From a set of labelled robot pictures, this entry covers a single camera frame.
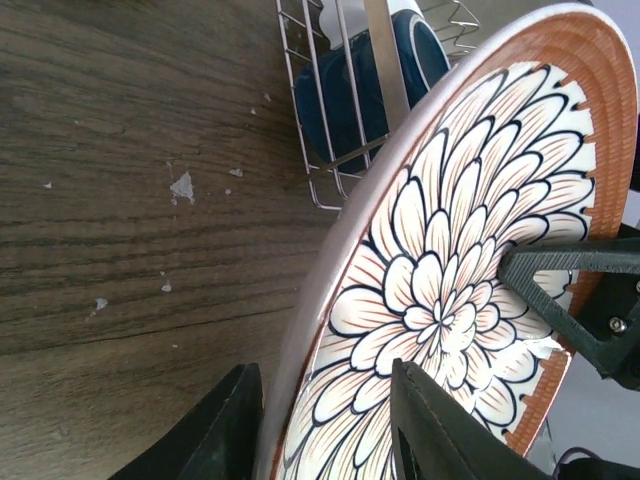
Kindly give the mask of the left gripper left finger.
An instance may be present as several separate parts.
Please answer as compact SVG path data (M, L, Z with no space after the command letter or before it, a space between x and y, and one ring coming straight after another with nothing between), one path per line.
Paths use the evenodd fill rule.
M259 366L235 366L163 437L112 477L249 479L262 400Z

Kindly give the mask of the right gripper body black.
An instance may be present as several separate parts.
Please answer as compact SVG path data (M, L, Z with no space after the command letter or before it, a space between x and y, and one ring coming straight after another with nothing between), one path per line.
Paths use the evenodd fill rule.
M582 332L570 345L603 379L639 389L639 277L605 273L577 316Z

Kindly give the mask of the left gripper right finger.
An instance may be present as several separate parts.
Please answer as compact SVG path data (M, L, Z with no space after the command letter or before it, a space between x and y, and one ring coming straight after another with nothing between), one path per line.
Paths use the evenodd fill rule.
M399 479L547 479L413 362L392 366L390 418Z

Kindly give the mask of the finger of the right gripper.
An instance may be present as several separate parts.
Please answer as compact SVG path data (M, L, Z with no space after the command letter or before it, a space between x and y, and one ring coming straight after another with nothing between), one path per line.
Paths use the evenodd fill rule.
M639 277L639 239L629 237L521 246L510 250L501 261L499 279L570 345L582 332L577 316L584 307L577 314L571 314L557 304L534 281L534 274L542 270L633 274Z

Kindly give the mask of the patterned round plate orange rim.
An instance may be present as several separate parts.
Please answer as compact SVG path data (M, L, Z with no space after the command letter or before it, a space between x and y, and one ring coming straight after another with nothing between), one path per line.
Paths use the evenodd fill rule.
M621 30L580 3L513 21L447 73L379 151L308 276L254 477L398 478L398 359L526 454L572 353L499 263L519 245L616 236L637 115Z

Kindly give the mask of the dark blue mug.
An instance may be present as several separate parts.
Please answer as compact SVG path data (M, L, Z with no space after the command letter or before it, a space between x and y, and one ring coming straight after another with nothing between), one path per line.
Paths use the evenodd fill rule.
M442 44L417 13L402 10L392 25L409 105L415 106L450 70ZM295 81L300 123L317 154L329 163L362 146L354 103L358 102L366 140L389 132L368 31L350 41L357 89L353 96L347 57L342 47L322 55L319 75L307 65Z

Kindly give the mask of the metal wire dish rack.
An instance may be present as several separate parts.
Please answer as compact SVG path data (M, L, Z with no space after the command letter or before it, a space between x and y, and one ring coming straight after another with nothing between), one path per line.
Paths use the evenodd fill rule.
M433 85L479 43L474 1L276 4L305 185L338 211Z

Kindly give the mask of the white scalloped bowl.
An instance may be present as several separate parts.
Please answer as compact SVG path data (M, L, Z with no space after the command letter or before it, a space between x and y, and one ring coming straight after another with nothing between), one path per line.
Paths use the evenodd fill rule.
M332 50L338 49L342 46L343 39L336 1L322 1L321 4L322 9L319 14L320 29L329 41L330 48ZM388 0L387 4L391 15L402 10L410 10L423 17L418 3L414 0ZM341 6L348 39L369 28L363 0L342 0Z

